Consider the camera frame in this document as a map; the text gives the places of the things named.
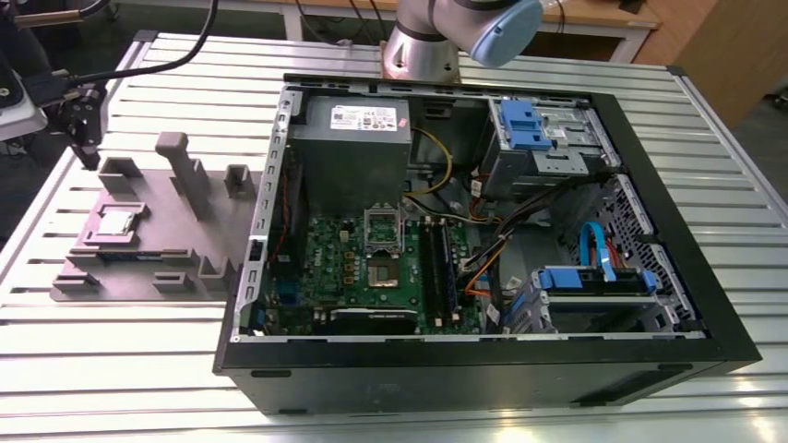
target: yellow wire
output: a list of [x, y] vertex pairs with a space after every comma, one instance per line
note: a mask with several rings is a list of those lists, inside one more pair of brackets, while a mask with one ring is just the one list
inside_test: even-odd
[[[468, 208], [468, 217], [470, 217], [470, 220], [474, 220], [474, 221], [477, 221], [477, 222], [481, 222], [481, 221], [482, 221], [482, 222], [489, 222], [489, 221], [490, 221], [490, 219], [486, 219], [486, 218], [484, 218], [484, 217], [477, 217], [477, 216], [474, 216], [474, 215], [470, 213], [470, 208]], [[504, 221], [504, 220], [502, 220], [500, 217], [492, 217], [492, 220], [493, 220], [494, 222], [498, 222], [498, 223]]]
[[433, 187], [430, 187], [428, 189], [405, 193], [406, 196], [416, 197], [416, 196], [422, 196], [424, 194], [429, 194], [436, 189], [440, 189], [441, 186], [445, 184], [445, 182], [448, 182], [448, 179], [452, 178], [452, 153], [448, 151], [448, 148], [445, 147], [442, 142], [438, 140], [438, 138], [434, 137], [432, 134], [429, 134], [424, 129], [421, 129], [418, 127], [412, 127], [410, 129], [413, 131], [418, 131], [420, 133], [422, 133], [426, 136], [426, 138], [429, 138], [432, 140], [432, 142], [436, 145], [438, 145], [438, 148], [441, 148], [442, 154], [445, 155], [445, 175], [442, 176], [442, 180]]
[[470, 291], [470, 288], [473, 287], [473, 283], [476, 283], [476, 280], [478, 280], [478, 277], [481, 277], [481, 274], [484, 274], [484, 271], [488, 270], [488, 267], [490, 266], [490, 264], [494, 261], [494, 259], [497, 259], [497, 256], [501, 255], [501, 252], [504, 252], [504, 247], [502, 246], [497, 250], [497, 252], [494, 254], [492, 254], [490, 259], [484, 264], [484, 266], [481, 267], [481, 269], [478, 270], [478, 272], [476, 273], [476, 275], [473, 276], [473, 278], [470, 279], [470, 281], [468, 281], [468, 286], [465, 286], [465, 293], [468, 291]]

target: floor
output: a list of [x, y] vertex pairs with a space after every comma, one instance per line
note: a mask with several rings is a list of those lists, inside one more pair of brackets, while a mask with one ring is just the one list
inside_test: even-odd
[[[56, 54], [53, 63], [74, 74], [113, 69], [120, 61], [137, 30], [194, 33], [204, 20], [204, 10], [124, 6], [120, 20], [108, 24], [104, 18], [93, 18], [81, 28], [82, 43]], [[334, 22], [310, 18], [310, 23], [324, 38], [338, 40], [353, 36], [358, 44], [369, 39], [358, 20]], [[213, 33], [216, 35], [284, 39], [284, 26], [278, 15], [220, 11]], [[782, 198], [788, 199], [788, 110], [778, 111], [769, 101], [762, 101], [748, 118], [734, 128], [733, 134], [757, 163]], [[33, 145], [33, 150], [56, 159], [58, 151], [50, 146]], [[10, 159], [0, 155], [0, 248], [10, 236], [24, 211], [49, 173], [50, 162], [34, 162], [30, 158]]]

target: aluminum table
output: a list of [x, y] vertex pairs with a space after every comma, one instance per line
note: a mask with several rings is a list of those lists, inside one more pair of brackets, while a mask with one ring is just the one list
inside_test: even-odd
[[[120, 67], [180, 57], [193, 36], [134, 42]], [[377, 76], [374, 47], [214, 37], [186, 66], [109, 85], [102, 157], [166, 167], [160, 131], [205, 169], [264, 167], [281, 74]], [[784, 441], [788, 209], [685, 78], [662, 67], [520, 58], [466, 83], [613, 93], [764, 360], [620, 408], [262, 416], [210, 372], [222, 303], [56, 303], [52, 280], [101, 184], [69, 151], [0, 254], [0, 436], [112, 441]]]

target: gray robot arm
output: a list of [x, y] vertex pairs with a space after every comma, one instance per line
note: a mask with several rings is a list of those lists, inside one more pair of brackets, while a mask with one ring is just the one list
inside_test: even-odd
[[388, 77], [453, 81], [458, 73], [457, 49], [484, 66], [505, 64], [533, 39], [544, 8], [556, 3], [400, 0], [382, 59]]

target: black cable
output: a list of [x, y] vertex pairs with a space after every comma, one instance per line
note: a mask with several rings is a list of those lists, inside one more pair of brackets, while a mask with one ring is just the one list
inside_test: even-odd
[[306, 30], [312, 33], [312, 35], [314, 36], [314, 38], [317, 39], [318, 42], [324, 43], [324, 44], [329, 44], [332, 46], [340, 46], [340, 44], [337, 42], [332, 42], [329, 40], [326, 40], [314, 30], [314, 28], [312, 27], [312, 25], [309, 24], [309, 20], [306, 20], [306, 14], [304, 13], [304, 6], [300, 3], [300, 0], [296, 0], [296, 7], [297, 7], [297, 13], [300, 14], [300, 20], [304, 22], [304, 28], [306, 28]]
[[557, 33], [564, 33], [564, 28], [566, 27], [566, 10], [564, 9], [564, 4], [561, 0], [557, 0], [557, 7], [561, 10], [560, 18], [557, 19]]
[[366, 20], [364, 19], [362, 15], [361, 15], [361, 11], [358, 10], [358, 7], [356, 6], [356, 2], [353, 0], [349, 0], [349, 5], [353, 6], [353, 11], [356, 11], [356, 17], [358, 17], [358, 20], [361, 21], [361, 25], [364, 26], [364, 33], [366, 34], [366, 37], [369, 38], [369, 42], [372, 44], [374, 44], [374, 37], [372, 37], [372, 32], [369, 32], [369, 28], [366, 27]]
[[428, 213], [430, 215], [434, 215], [436, 217], [444, 217], [445, 219], [460, 220], [461, 222], [465, 222], [469, 224], [485, 224], [481, 221], [470, 220], [470, 219], [466, 219], [465, 217], [460, 217], [458, 215], [446, 214], [445, 212], [440, 212], [440, 211], [432, 209], [428, 205], [425, 205], [421, 201], [418, 201], [412, 196], [405, 196], [405, 198], [413, 202], [413, 204], [418, 207], [418, 209], [421, 211], [424, 211], [425, 213]]
[[377, 16], [377, 24], [380, 25], [380, 32], [382, 32], [382, 37], [380, 37], [380, 39], [385, 40], [385, 38], [389, 35], [389, 31], [386, 31], [386, 29], [385, 29], [385, 23], [382, 22], [382, 17], [380, 16], [380, 11], [377, 10], [377, 4], [374, 3], [374, 0], [369, 0], [369, 3], [372, 4], [372, 8], [374, 9], [374, 15]]
[[109, 5], [109, 0], [96, 0], [89, 6], [78, 10], [78, 17], [88, 18]]
[[[426, 180], [426, 185], [428, 185], [429, 187], [433, 187], [433, 186], [434, 186], [434, 185], [432, 185], [433, 183], [434, 183], [434, 180], [433, 180], [432, 178], [429, 178], [429, 179]], [[441, 204], [442, 204], [442, 207], [445, 208], [445, 211], [446, 211], [448, 213], [453, 214], [453, 213], [454, 213], [454, 211], [452, 210], [452, 206], [448, 204], [448, 201], [445, 201], [445, 198], [442, 198], [442, 196], [441, 196], [441, 190], [440, 190], [440, 189], [436, 189], [436, 190], [434, 190], [434, 191], [432, 191], [429, 194], [432, 194], [432, 196], [433, 196], [433, 197], [434, 197], [434, 198], [436, 198], [436, 199], [437, 199], [437, 200], [441, 202]]]
[[465, 267], [472, 266], [476, 263], [476, 261], [484, 256], [490, 256], [492, 253], [496, 252], [504, 246], [504, 243], [506, 242], [506, 239], [512, 235], [512, 233], [513, 230], [509, 230], [505, 234], [494, 237], [494, 242], [492, 242], [492, 244], [485, 249], [482, 249], [481, 252], [477, 252], [468, 258], [468, 261], [465, 262]]
[[356, 29], [356, 32], [353, 32], [353, 34], [348, 37], [330, 35], [329, 24], [342, 23], [342, 21], [345, 21], [344, 17], [340, 17], [337, 20], [329, 20], [325, 17], [318, 17], [318, 16], [314, 16], [314, 18], [317, 19], [317, 23], [320, 24], [320, 28], [318, 28], [320, 31], [325, 32], [329, 35], [329, 37], [333, 39], [333, 41], [337, 42], [337, 44], [340, 44], [341, 40], [353, 42], [356, 40], [356, 38], [361, 35], [362, 26], [358, 26], [358, 28]]
[[328, 23], [341, 23], [345, 21], [345, 17], [338, 17], [338, 18], [328, 18], [328, 17], [320, 17], [320, 21], [326, 21]]
[[584, 177], [573, 177], [564, 180], [553, 187], [538, 192], [534, 196], [525, 200], [520, 207], [516, 208], [504, 221], [501, 221], [497, 229], [494, 230], [494, 234], [498, 235], [506, 228], [512, 227], [518, 220], [526, 220], [530, 215], [549, 206], [552, 201], [566, 191], [576, 188], [577, 186], [602, 183], [610, 178], [612, 174], [613, 173], [609, 171], [602, 171]]
[[88, 74], [85, 76], [76, 76], [70, 79], [69, 83], [72, 87], [84, 85], [86, 83], [96, 83], [98, 81], [106, 81], [116, 78], [129, 78], [134, 76], [142, 76], [145, 74], [154, 74], [157, 72], [169, 71], [176, 67], [185, 65], [188, 62], [192, 61], [194, 55], [200, 52], [201, 47], [205, 45], [205, 40], [208, 40], [208, 34], [210, 33], [210, 29], [213, 28], [213, 22], [217, 18], [217, 11], [218, 11], [218, 0], [210, 0], [210, 6], [208, 9], [208, 17], [205, 19], [205, 23], [201, 27], [200, 36], [197, 37], [197, 42], [192, 47], [190, 51], [186, 55], [184, 55], [177, 60], [168, 62], [158, 66], [149, 66], [149, 67], [138, 67], [136, 69], [125, 69], [122, 71], [114, 72], [102, 72], [97, 74]]
[[497, 257], [490, 267], [488, 268], [488, 281], [490, 284], [490, 301], [492, 306], [498, 312], [498, 321], [494, 325], [493, 333], [500, 334], [504, 332], [504, 291], [501, 290], [501, 259]]

